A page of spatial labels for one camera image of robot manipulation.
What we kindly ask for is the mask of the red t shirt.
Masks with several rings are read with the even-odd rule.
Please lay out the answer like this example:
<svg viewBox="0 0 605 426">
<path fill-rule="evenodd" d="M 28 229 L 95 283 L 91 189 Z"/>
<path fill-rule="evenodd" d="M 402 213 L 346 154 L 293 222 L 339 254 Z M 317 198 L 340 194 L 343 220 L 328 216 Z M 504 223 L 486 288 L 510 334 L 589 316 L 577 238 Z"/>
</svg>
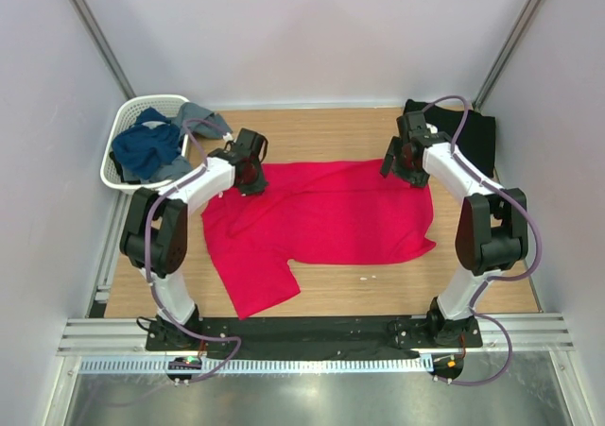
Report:
<svg viewBox="0 0 605 426">
<path fill-rule="evenodd" d="M 232 188 L 201 220 L 211 261 L 237 316 L 246 319 L 297 296 L 289 261 L 384 265 L 435 247 L 429 188 L 380 173 L 379 159 L 268 163 L 264 193 Z"/>
</svg>

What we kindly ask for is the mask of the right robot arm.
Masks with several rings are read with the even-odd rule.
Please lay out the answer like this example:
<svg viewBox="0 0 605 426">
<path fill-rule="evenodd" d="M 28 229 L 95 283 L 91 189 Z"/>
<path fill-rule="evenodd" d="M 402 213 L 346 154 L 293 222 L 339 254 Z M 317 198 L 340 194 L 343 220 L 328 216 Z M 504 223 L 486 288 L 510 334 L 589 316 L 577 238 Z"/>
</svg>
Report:
<svg viewBox="0 0 605 426">
<path fill-rule="evenodd" d="M 475 305 L 490 284 L 527 256 L 527 198 L 483 175 L 447 133 L 429 128 L 422 112 L 402 114 L 397 128 L 380 174 L 392 174 L 413 188 L 434 177 L 461 206 L 455 238 L 458 268 L 432 300 L 425 320 L 433 344 L 452 346 L 472 329 Z"/>
</svg>

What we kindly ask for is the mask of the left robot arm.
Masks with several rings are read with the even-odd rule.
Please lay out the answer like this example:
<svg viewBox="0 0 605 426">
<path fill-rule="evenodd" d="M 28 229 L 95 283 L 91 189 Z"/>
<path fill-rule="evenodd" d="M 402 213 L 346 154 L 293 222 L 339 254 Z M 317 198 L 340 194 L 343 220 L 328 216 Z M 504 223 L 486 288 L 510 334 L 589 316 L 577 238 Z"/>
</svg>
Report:
<svg viewBox="0 0 605 426">
<path fill-rule="evenodd" d="M 155 322 L 168 327 L 167 338 L 182 350 L 206 338 L 181 271 L 190 214 L 232 188 L 250 196 L 268 187 L 262 167 L 268 139 L 247 128 L 224 139 L 224 146 L 205 155 L 198 167 L 181 178 L 159 190 L 138 188 L 119 243 L 120 252 L 146 280 L 157 307 Z"/>
</svg>

